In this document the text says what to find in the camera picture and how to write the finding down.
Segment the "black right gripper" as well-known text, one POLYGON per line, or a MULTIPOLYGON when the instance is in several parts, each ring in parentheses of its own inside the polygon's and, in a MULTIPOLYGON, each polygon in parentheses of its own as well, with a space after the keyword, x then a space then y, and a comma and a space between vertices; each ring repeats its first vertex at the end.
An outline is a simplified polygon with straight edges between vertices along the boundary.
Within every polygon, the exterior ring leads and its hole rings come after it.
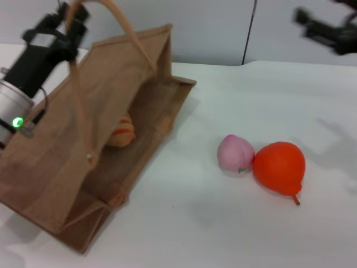
POLYGON ((356 20, 356 1, 335 0, 334 2, 344 4, 353 10, 339 28, 337 44, 336 30, 338 28, 314 19, 308 10, 297 7, 294 10, 293 21, 307 28, 304 37, 329 48, 334 48, 338 55, 356 54, 356 23, 354 23, 356 20))

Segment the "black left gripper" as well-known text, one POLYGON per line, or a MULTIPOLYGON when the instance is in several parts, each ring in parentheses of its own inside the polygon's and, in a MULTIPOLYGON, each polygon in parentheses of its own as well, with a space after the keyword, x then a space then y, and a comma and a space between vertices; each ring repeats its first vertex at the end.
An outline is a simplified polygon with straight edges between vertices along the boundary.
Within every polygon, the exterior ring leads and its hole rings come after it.
POLYGON ((52 71, 63 61, 72 62, 87 31, 88 10, 80 5, 66 34, 57 30, 69 5, 60 2, 55 14, 44 16, 23 34, 24 52, 5 75, 5 82, 33 98, 52 71))

